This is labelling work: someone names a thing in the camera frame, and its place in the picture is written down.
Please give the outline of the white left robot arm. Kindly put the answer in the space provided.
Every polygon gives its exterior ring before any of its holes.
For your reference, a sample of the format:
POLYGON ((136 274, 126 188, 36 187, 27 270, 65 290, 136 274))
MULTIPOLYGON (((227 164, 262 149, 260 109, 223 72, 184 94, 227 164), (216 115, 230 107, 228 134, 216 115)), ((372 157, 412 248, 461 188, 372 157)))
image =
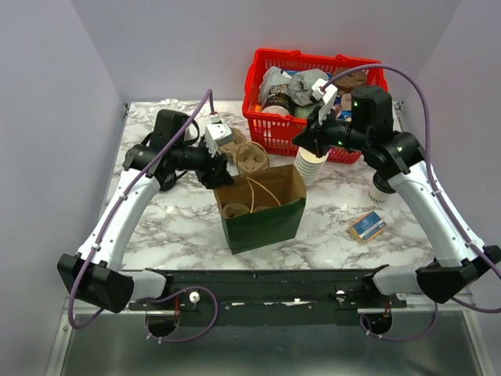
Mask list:
POLYGON ((210 120, 204 132, 187 140, 185 130, 196 122, 187 114, 160 110, 153 131, 126 152, 117 189, 95 229, 74 255, 64 254, 57 263, 72 297, 113 313, 131 300, 146 298, 156 309, 173 302, 163 276, 124 274, 122 260, 146 207, 176 180, 177 171, 195 172, 208 190, 232 184, 227 157, 219 150, 232 141, 232 130, 216 113, 210 120))

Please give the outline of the white paper cup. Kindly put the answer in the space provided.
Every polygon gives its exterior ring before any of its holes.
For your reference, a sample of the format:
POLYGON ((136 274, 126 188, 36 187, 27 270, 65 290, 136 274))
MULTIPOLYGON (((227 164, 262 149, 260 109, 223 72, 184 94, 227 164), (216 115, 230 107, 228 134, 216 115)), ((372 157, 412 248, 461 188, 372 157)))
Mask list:
POLYGON ((372 183, 368 190, 369 199, 378 204, 384 203, 392 194, 392 191, 385 187, 379 187, 375 183, 372 183))

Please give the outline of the single brown cup carrier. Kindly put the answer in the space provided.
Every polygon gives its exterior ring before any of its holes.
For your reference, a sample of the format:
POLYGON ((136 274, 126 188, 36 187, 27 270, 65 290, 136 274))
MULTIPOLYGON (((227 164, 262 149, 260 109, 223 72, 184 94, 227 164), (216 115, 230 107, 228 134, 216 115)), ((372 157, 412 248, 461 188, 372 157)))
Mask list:
POLYGON ((247 207, 240 203, 229 203, 222 208, 222 217, 225 219, 234 219, 242 215, 247 215, 251 213, 261 212, 269 209, 269 206, 257 206, 255 208, 247 207))

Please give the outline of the brown green paper bag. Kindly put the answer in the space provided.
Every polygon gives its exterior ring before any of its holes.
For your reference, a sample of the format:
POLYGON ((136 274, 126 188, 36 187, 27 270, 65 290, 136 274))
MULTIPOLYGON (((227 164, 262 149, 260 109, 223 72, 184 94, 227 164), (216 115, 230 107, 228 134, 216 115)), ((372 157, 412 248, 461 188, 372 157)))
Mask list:
POLYGON ((234 183, 214 190, 226 243, 236 255, 295 238, 306 205, 306 186, 291 165, 238 175, 234 183), (269 206, 264 211, 234 219, 222 217, 229 203, 247 207, 269 206))

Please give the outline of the brown cardboard cup carrier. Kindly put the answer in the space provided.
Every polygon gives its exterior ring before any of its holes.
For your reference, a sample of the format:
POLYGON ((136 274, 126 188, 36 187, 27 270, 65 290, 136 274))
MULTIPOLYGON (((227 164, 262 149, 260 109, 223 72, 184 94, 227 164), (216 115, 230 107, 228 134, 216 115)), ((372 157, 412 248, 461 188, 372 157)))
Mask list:
POLYGON ((232 141, 219 150, 235 165, 239 175, 259 172, 270 168, 269 155, 265 148, 254 141, 248 141, 237 128, 231 127, 232 141))

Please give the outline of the black plastic cup lid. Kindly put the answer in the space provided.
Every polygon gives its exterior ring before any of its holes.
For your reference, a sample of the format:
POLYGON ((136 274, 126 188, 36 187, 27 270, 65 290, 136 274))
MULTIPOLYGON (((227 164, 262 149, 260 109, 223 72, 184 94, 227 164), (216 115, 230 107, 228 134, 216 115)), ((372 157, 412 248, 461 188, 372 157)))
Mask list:
POLYGON ((377 190, 385 194, 393 194, 395 190, 383 179, 378 172, 373 175, 373 184, 377 190))

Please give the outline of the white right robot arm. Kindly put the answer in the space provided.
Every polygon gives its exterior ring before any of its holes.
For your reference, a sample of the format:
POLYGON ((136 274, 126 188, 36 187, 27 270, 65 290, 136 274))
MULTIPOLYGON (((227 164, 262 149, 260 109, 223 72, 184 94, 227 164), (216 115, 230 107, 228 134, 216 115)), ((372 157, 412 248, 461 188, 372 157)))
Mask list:
POLYGON ((334 85, 319 83, 312 90, 315 109, 303 132, 293 143, 322 157, 340 146, 359 151, 375 170, 379 189, 396 192, 407 204, 434 251, 426 266, 376 270, 360 287, 362 301, 379 306, 389 295, 424 294, 443 304, 489 271, 500 261, 500 248, 488 246, 458 214, 425 161, 425 149, 408 132, 394 130, 392 98, 380 86, 367 85, 351 93, 351 120, 333 114, 337 95, 334 85))

